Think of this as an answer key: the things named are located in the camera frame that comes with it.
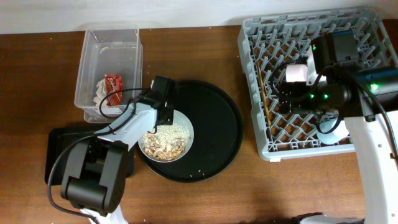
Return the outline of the rice and nut scraps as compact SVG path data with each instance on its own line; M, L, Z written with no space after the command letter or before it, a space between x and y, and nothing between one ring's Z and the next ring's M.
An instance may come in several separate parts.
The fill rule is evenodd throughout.
M190 131L181 124L161 125L156 133L145 133L141 145L151 159L161 162L174 161L188 149Z

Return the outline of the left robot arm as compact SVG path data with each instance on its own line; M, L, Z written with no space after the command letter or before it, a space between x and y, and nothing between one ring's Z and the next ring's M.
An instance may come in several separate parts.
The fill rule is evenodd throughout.
M171 125L169 103L175 82L155 77L149 89L129 100L125 111L107 127L74 141L60 154L67 157L61 196L92 223L125 223L119 203L124 193L128 151L159 125Z

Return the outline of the blue plastic cup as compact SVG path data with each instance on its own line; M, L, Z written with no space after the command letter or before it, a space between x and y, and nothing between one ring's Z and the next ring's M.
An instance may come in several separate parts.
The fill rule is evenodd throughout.
M320 129L322 132L327 132L329 131L337 122L337 119L332 119L329 121L325 121L320 124ZM347 137L349 135L349 131L347 130L345 126L345 122L341 121L338 125L338 127L329 134L322 134L322 133L317 133L317 138L320 140L321 143L326 144L326 145L332 145L343 138Z

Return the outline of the wooden chopstick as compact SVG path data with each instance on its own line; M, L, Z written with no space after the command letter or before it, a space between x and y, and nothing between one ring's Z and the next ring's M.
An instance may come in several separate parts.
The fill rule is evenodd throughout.
M264 82L263 82L263 79L262 79L262 70L261 70L261 66L260 66L259 61L256 62L256 65L257 65L257 71L258 71L258 75L259 75L260 86L261 86L262 99L263 99L263 102L264 102L264 109L265 109L265 113L266 113L266 121L267 121L268 127L271 128L272 125L271 125L271 121L270 121L269 109L268 109L268 106L267 106L267 97L266 97L266 92L265 92L265 88L264 88Z

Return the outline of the grey plate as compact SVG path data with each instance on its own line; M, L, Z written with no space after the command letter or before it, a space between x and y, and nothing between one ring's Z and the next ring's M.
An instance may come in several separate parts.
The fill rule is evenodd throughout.
M188 142L188 149L187 149L187 152L188 152L188 151L190 150L190 148L191 148L191 146L192 146L192 144L193 144L193 140L194 140L194 130L193 130L193 125L192 125L192 123L190 122L190 120L188 119L187 116L185 116L183 113L181 113L181 112L175 110L175 111L174 111L173 123L172 123L171 125L173 125L173 124L181 124L182 126L185 126L185 127L187 127L187 128L189 129L189 131L190 131L190 140L189 140L189 142ZM149 131L148 133L156 133L156 131L157 131L157 127L156 127L155 129ZM142 143L142 138L143 138L143 136L140 138L140 140L138 140L138 146L139 146L140 150L144 153L143 146L141 145L141 143ZM151 158L150 158L149 156L147 156L145 153L144 153L144 155L145 155L146 157L148 157L148 158L149 158L150 160L152 160L152 161L161 162L161 161L157 161L157 160L155 160L155 159L151 159Z

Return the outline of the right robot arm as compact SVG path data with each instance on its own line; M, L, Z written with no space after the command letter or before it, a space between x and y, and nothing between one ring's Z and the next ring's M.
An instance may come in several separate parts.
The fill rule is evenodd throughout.
M272 85L281 113L338 112L358 160L363 223L397 222L397 69L365 69L352 30L313 39L306 56L284 62Z

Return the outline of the white tissue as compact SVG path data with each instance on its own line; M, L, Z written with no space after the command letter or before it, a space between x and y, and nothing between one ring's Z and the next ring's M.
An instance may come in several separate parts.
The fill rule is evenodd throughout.
M96 84L96 96L93 98L95 106L99 106L106 95L106 82L105 79L102 79Z

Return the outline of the red snack wrapper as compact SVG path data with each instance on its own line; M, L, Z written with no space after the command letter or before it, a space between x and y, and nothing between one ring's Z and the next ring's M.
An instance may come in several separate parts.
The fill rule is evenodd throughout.
M113 93L123 89L123 81L120 75L107 74L105 75L106 94ZM112 94L107 98L108 106L118 106L121 104L123 94L121 92Z

